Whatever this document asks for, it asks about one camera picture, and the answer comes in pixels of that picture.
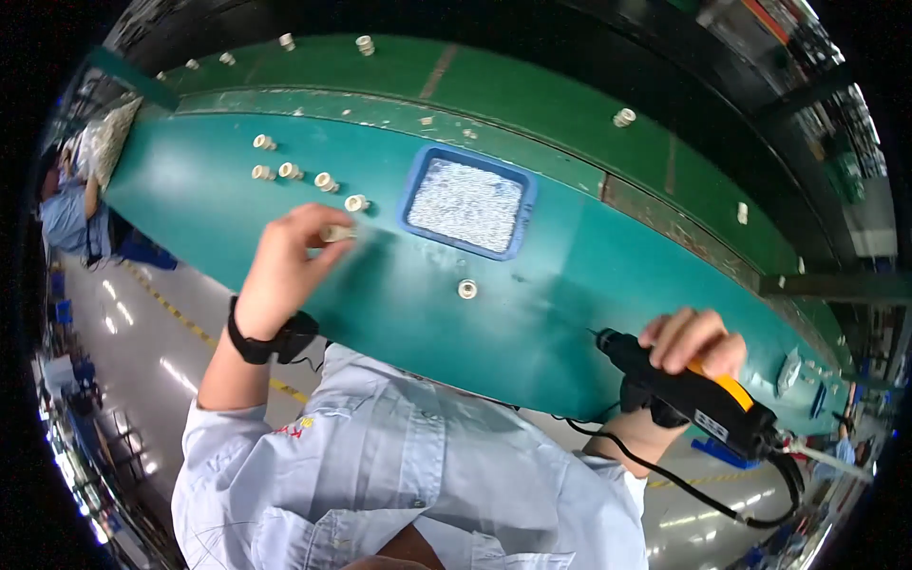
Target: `yellow floor line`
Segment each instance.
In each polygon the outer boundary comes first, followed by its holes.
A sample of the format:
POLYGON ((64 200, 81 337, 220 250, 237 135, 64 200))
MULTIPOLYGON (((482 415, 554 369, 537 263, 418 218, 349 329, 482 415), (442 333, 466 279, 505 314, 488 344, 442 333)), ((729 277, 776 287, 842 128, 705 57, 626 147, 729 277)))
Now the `yellow floor line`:
MULTIPOLYGON (((142 288, 144 288, 146 291, 148 291, 149 294, 152 295, 155 298, 155 300, 159 302, 159 304, 161 306, 165 307, 169 313, 174 315, 177 318, 177 320, 181 321, 182 325, 184 325, 188 329, 190 329, 190 332, 192 332, 194 335, 196 335, 198 338, 200 338, 202 340, 202 342, 209 345, 209 347, 211 347, 212 349, 215 349, 215 347, 218 345, 218 341, 215 338, 212 338, 209 335, 207 335, 206 332, 204 330, 202 330, 196 323, 191 321, 186 316, 182 315, 181 311, 177 310, 174 307, 174 305, 172 305, 167 300, 165 300, 165 298, 163 296, 161 296, 161 293, 156 291, 155 288, 149 283, 149 280, 142 276, 142 274, 140 273, 140 270, 137 269, 135 265, 133 265, 129 261, 125 261, 125 262, 123 262, 123 266, 124 266, 124 268, 127 269, 127 271, 130 272, 131 275, 133 275, 136 278, 137 281, 140 282, 140 285, 142 285, 142 288)), ((307 396, 305 394, 288 386, 281 380, 277 380, 275 378, 270 378, 269 379, 269 388, 276 389, 284 394, 287 394, 288 396, 291 396, 292 398, 296 399, 297 401, 301 402, 302 404, 307 403, 307 396)))
MULTIPOLYGON (((688 484, 690 485, 702 485, 705 483, 720 482, 720 481, 736 481, 738 479, 747 479, 748 477, 753 477, 759 475, 767 470, 763 467, 757 467, 754 469, 747 470, 740 473, 732 473, 730 475, 717 475, 715 477, 703 477, 702 479, 687 479, 688 484)), ((657 487, 677 487, 671 481, 662 480, 662 481, 650 481, 646 484, 649 489, 655 489, 657 487)))

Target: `label on screwdriver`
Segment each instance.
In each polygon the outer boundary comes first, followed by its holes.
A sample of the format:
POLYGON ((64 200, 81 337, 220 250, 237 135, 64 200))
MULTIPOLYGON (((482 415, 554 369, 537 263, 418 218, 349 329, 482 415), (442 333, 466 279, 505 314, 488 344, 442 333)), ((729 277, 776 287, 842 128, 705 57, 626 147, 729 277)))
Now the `label on screwdriver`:
POLYGON ((719 438, 720 441, 728 441, 729 431, 723 428, 713 418, 707 416, 700 410, 693 415, 693 421, 704 430, 719 438))

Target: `light blue shirt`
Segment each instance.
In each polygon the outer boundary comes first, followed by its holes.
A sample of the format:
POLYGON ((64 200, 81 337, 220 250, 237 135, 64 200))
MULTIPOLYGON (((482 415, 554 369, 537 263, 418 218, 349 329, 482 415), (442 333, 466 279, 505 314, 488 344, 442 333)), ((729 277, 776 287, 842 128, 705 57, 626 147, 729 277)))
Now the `light blue shirt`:
MULTIPOLYGON (((826 450, 827 453, 834 456, 839 461, 855 465, 855 448, 847 437, 839 440, 834 447, 826 450)), ((839 471, 832 465, 818 462, 814 465, 813 476, 817 481, 835 479, 843 472, 839 471)))
POLYGON ((92 253, 110 257, 108 206, 99 201, 98 209, 86 221, 86 187, 75 177, 61 175, 57 193, 41 202, 40 216, 47 243, 68 254, 88 256, 87 233, 92 239, 92 253))
POLYGON ((191 404, 171 500, 191 568, 341 568, 413 523, 447 570, 648 568, 646 480, 512 409, 338 344, 302 416, 191 404))

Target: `teal workbench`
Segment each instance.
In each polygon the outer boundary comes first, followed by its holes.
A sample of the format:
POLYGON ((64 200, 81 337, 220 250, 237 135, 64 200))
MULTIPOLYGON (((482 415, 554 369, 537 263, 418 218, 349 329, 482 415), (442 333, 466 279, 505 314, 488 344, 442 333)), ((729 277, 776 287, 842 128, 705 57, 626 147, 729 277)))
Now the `teal workbench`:
MULTIPOLYGON (((311 109, 233 112, 221 104, 176 115, 141 112, 104 200, 227 287, 240 289, 267 222, 304 202, 341 208, 348 195, 360 193, 373 205, 353 214, 358 248, 305 307, 336 342, 461 389, 589 420, 617 401, 620 377, 594 348, 588 328, 636 333, 651 317, 678 306, 711 306, 747 341, 745 388, 786 428, 833 428, 827 413, 809 418, 823 378, 799 380, 781 399, 773 395, 788 351, 798 347, 806 358, 823 357, 730 276, 579 188, 575 181, 598 184, 604 174, 590 164, 517 141, 512 152, 527 160, 524 152, 538 153, 564 181, 529 172, 538 186, 532 220, 519 254, 498 262, 397 225, 396 205, 427 139, 386 129, 381 120, 301 116, 311 109), (253 148, 260 133, 278 149, 253 148), (285 161, 306 171, 303 181, 251 179, 254 165, 277 170, 285 161), (340 182, 338 193, 315 187, 321 171, 340 182), (456 290, 466 278, 479 290, 469 300, 456 290)), ((357 102, 350 107, 359 109, 357 102)), ((845 387, 835 375, 827 392, 828 409, 845 404, 845 387)))

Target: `hand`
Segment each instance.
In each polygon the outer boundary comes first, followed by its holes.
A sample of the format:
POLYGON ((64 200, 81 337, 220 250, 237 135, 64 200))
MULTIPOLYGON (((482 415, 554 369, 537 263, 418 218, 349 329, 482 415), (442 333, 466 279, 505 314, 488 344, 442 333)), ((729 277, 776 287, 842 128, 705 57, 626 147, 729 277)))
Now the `hand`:
POLYGON ((341 210, 309 203, 266 225, 234 308, 242 335, 257 340, 275 337, 351 249, 351 240, 326 244, 320 239, 320 228, 330 224, 351 226, 352 221, 341 210), (308 247, 323 251, 310 259, 308 247))
POLYGON ((738 379, 747 346, 739 334, 730 334, 722 317, 712 309, 696 312, 690 307, 652 320, 639 334, 639 345, 652 346, 649 362, 669 374, 679 374, 694 358, 711 378, 728 374, 738 379))

